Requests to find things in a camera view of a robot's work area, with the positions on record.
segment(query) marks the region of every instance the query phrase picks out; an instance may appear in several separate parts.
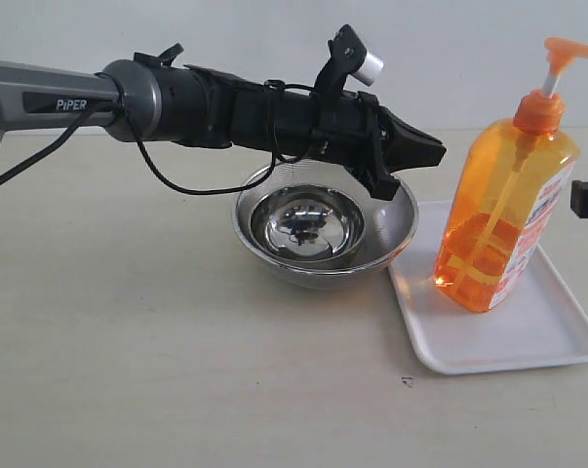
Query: table surface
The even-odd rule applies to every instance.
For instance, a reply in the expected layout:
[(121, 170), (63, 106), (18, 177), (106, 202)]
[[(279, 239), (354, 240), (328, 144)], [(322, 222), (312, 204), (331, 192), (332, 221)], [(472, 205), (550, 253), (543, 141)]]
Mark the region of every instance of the table surface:
[[(588, 179), (588, 129), (568, 132)], [(418, 201), (451, 198), (477, 133), (433, 134), (441, 166), (401, 174)], [(6, 137), (0, 172), (50, 140)], [(267, 158), (150, 148), (196, 188)], [(588, 220), (563, 197), (541, 244), (588, 313)], [(0, 466), (588, 466), (588, 364), (435, 374), (386, 272), (279, 282), (235, 237), (233, 199), (177, 194), (107, 136), (0, 188)]]

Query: orange pump head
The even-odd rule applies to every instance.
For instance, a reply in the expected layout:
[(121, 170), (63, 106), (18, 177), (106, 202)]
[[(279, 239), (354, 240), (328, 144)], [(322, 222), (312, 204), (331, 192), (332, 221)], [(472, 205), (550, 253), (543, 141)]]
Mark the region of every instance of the orange pump head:
[(565, 113), (565, 105), (556, 91), (562, 72), (576, 57), (588, 59), (588, 46), (578, 42), (549, 37), (545, 40), (549, 50), (549, 74), (540, 90), (532, 91), (521, 99), (513, 123), (524, 132), (536, 135), (552, 134), (558, 130)]

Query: white plastic tray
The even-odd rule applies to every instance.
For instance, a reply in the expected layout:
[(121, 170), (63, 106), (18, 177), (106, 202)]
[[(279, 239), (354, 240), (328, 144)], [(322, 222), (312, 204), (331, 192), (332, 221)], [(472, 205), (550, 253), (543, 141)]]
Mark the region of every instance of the white plastic tray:
[(470, 313), (437, 291), (432, 270), (450, 208), (419, 204), (417, 233), (389, 267), (419, 360), (445, 374), (587, 363), (588, 317), (540, 246), (514, 291), (488, 313)]

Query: orange soap bottle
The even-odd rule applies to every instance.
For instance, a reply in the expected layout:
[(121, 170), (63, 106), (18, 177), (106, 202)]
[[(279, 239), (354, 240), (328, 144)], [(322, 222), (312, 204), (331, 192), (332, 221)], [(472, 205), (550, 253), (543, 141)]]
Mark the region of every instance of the orange soap bottle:
[(565, 111), (555, 88), (588, 46), (548, 38), (549, 74), (513, 119), (474, 141), (434, 266), (439, 291), (472, 312), (487, 312), (515, 287), (578, 156), (560, 131)]

